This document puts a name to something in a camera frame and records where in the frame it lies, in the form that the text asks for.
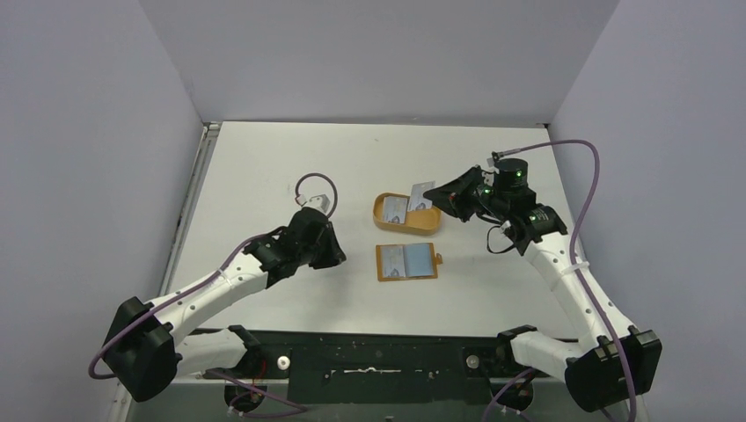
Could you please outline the orange plastic tray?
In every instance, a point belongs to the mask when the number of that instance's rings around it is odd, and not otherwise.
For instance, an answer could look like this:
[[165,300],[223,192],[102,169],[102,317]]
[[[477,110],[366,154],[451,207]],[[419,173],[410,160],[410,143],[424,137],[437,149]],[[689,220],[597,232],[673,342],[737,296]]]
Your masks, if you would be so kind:
[[380,193],[373,205],[372,215],[374,224],[381,230],[398,232],[416,236],[432,236],[441,228],[442,211],[436,207],[405,210],[403,222],[388,222],[384,219],[384,200],[386,198],[409,197],[400,193]]

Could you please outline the silver VIP credit card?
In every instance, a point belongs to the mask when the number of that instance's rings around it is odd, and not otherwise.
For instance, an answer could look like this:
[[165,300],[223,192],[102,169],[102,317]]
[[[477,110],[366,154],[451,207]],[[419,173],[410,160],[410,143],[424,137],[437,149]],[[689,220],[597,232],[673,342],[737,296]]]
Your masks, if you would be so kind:
[[382,245],[380,247],[382,277],[385,279],[406,276],[406,263],[403,245]]

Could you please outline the orange leather card holder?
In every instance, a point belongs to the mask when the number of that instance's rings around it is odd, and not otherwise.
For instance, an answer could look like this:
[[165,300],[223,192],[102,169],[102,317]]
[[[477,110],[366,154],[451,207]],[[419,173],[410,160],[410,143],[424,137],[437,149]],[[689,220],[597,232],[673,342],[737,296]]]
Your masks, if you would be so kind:
[[[382,245],[403,245],[406,263],[406,276],[403,278],[385,279],[382,277],[380,264],[380,247]],[[442,264],[442,255],[435,251],[433,243],[416,244],[379,244],[375,250],[377,261],[377,279],[380,282],[402,280],[432,280],[438,278],[438,266]]]

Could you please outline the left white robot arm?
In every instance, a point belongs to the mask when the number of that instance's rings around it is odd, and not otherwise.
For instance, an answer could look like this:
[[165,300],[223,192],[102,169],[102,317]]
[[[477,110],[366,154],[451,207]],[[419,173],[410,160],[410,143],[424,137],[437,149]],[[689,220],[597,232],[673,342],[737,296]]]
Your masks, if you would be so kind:
[[138,403],[150,400],[182,375],[226,368],[249,377],[260,368],[260,352],[239,325],[198,333],[211,317],[249,295],[292,277],[303,266],[319,270],[341,265],[346,255],[329,216],[313,207],[295,212],[286,226],[250,237],[212,273],[147,302],[121,303],[89,376],[103,360]]

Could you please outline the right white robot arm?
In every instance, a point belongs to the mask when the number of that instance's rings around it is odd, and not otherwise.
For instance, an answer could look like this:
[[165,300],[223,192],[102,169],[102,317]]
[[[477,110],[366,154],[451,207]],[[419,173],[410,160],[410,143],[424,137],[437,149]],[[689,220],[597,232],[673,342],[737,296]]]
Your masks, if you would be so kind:
[[462,222],[473,216],[499,222],[570,321],[574,342],[551,338],[530,325],[499,333],[494,362],[503,374],[517,375],[533,367],[563,382],[587,412],[651,390],[661,340],[651,330],[639,330],[600,288],[588,263],[571,248],[566,224],[530,189],[526,161],[504,158],[492,171],[474,166],[423,195]]

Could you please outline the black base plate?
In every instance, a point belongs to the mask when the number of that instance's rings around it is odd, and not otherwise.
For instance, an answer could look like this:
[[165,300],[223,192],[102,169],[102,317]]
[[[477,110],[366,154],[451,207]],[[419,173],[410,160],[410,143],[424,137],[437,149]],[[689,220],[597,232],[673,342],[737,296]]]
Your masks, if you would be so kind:
[[486,404],[521,372],[495,337],[256,331],[234,378],[279,382],[299,404]]

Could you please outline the aluminium frame rail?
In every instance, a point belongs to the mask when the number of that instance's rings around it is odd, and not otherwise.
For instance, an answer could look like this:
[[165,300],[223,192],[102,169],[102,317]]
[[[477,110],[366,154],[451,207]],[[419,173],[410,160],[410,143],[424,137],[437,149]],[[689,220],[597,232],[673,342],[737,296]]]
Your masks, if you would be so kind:
[[[587,351],[575,343],[546,338],[537,331],[502,333],[494,346],[495,358],[504,371],[535,368],[563,381],[581,405],[593,410],[624,394],[626,378],[638,393],[648,387],[660,355],[657,342],[644,343],[640,334],[620,340],[616,346],[599,337]],[[181,375],[225,368],[248,372],[257,360],[258,345],[243,332],[216,331],[190,336],[177,346],[168,334],[151,334],[137,341],[122,340],[102,356],[113,375],[132,397],[146,401],[159,394]]]

